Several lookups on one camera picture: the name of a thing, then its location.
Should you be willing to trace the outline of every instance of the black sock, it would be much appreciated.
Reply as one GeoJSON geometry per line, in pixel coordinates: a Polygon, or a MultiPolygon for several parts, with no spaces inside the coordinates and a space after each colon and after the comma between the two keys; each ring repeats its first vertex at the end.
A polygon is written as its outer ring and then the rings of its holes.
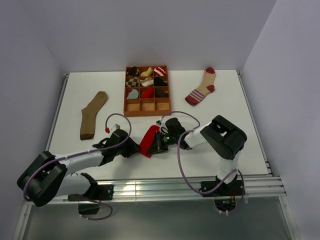
{"type": "Polygon", "coordinates": [[[155,87],[164,87],[164,86],[168,86],[168,83],[164,82],[161,77],[156,76],[154,78],[154,86],[155,87]]]}

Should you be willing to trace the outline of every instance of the red sock toe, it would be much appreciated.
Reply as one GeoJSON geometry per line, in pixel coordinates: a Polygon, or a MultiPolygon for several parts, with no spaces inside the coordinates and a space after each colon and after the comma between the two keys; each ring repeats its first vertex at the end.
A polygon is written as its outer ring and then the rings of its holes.
{"type": "Polygon", "coordinates": [[[190,96],[190,95],[186,96],[185,100],[186,100],[186,102],[187,102],[188,104],[190,104],[190,105],[192,105],[192,106],[195,106],[195,105],[197,105],[197,104],[199,103],[198,100],[196,100],[195,98],[193,98],[193,97],[190,96]]]}
{"type": "Polygon", "coordinates": [[[212,67],[208,67],[205,71],[206,71],[207,73],[210,73],[210,74],[216,73],[215,70],[214,70],[212,67]]]}
{"type": "Polygon", "coordinates": [[[210,93],[212,93],[215,90],[215,86],[214,85],[209,85],[206,87],[206,89],[208,89],[210,91],[210,93]]]}

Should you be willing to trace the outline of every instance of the gray wall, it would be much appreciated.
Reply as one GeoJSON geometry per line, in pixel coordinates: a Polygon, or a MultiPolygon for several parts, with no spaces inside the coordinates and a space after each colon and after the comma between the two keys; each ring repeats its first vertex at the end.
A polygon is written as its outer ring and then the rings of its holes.
{"type": "Polygon", "coordinates": [[[276,0],[20,0],[66,72],[241,70],[276,0]]]}
{"type": "Polygon", "coordinates": [[[271,168],[304,239],[320,236],[320,1],[278,0],[243,69],[271,168]]]}
{"type": "Polygon", "coordinates": [[[0,1],[0,239],[12,239],[22,206],[16,182],[44,150],[62,72],[18,0],[0,1]]]}

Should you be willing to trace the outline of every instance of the wooden sock organizer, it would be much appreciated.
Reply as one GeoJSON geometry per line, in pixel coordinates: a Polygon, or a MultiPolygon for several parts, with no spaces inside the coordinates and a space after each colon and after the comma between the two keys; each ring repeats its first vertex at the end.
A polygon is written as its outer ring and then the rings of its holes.
{"type": "Polygon", "coordinates": [[[170,89],[169,89],[169,79],[168,79],[168,68],[167,66],[137,66],[139,68],[139,76],[128,76],[127,72],[130,69],[129,66],[125,69],[125,82],[124,82],[124,106],[123,114],[127,117],[146,117],[146,116],[162,116],[171,112],[171,100],[170,100],[170,89]],[[151,76],[141,76],[141,73],[152,67],[151,76]],[[156,67],[162,68],[167,75],[157,76],[155,75],[153,69],[156,67]],[[168,86],[147,86],[144,87],[141,84],[139,87],[127,87],[126,83],[132,78],[138,78],[139,80],[144,80],[146,78],[152,78],[153,82],[155,77],[161,78],[164,82],[168,83],[168,86]],[[153,88],[152,98],[141,98],[142,93],[144,93],[148,88],[153,88]],[[129,93],[136,89],[139,92],[139,98],[127,99],[129,93]],[[161,89],[169,94],[169,97],[155,97],[155,89],[161,89]]]}

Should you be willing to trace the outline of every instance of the white table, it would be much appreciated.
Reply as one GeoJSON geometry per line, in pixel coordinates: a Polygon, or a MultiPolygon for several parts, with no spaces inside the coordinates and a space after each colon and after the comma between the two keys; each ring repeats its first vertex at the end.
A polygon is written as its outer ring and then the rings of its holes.
{"type": "MultiPolygon", "coordinates": [[[[199,119],[202,125],[216,115],[222,115],[241,128],[248,139],[239,157],[239,169],[244,175],[266,175],[268,170],[260,148],[258,137],[250,116],[244,93],[235,70],[217,70],[215,91],[197,106],[191,106],[185,97],[201,82],[203,70],[169,71],[171,107],[173,111],[184,111],[199,119]]],[[[49,151],[66,154],[85,151],[90,146],[108,137],[105,119],[112,113],[123,113],[125,72],[72,72],[69,75],[62,103],[52,134],[49,151]],[[81,109],[93,99],[98,91],[105,91],[108,101],[96,117],[95,136],[91,140],[80,140],[82,121],[81,109]]],[[[174,114],[187,130],[195,122],[187,116],[174,114]]],[[[131,138],[140,143],[146,131],[159,117],[130,117],[131,138]]],[[[108,126],[119,124],[128,131],[127,121],[120,116],[110,119],[108,126]]],[[[215,176],[219,156],[209,144],[189,151],[181,151],[184,172],[190,177],[215,176]]],[[[156,178],[180,178],[177,162],[177,147],[170,146],[169,152],[147,158],[136,154],[130,158],[117,156],[113,162],[101,167],[87,168],[81,172],[96,180],[134,180],[156,178]]]]}

